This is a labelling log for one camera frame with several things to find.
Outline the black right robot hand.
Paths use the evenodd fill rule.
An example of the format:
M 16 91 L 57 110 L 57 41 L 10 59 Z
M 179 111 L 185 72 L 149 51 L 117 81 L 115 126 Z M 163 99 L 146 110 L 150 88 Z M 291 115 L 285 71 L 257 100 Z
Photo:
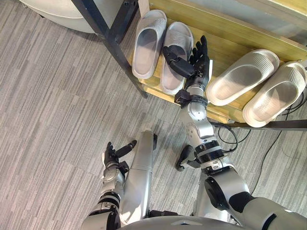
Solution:
M 207 39 L 204 35 L 192 50 L 189 60 L 184 60 L 173 52 L 171 46 L 164 46 L 162 53 L 170 68 L 186 79 L 184 88 L 194 84 L 206 88 L 212 76 L 213 61 L 208 57 Z

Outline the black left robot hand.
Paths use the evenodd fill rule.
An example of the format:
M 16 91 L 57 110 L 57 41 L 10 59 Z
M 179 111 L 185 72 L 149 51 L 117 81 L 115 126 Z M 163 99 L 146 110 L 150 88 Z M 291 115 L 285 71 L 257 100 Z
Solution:
M 106 150 L 104 152 L 104 166 L 109 167 L 112 164 L 119 164 L 119 158 L 127 155 L 130 151 L 134 149 L 137 144 L 137 140 L 133 140 L 124 147 L 115 150 L 111 142 L 108 142 Z

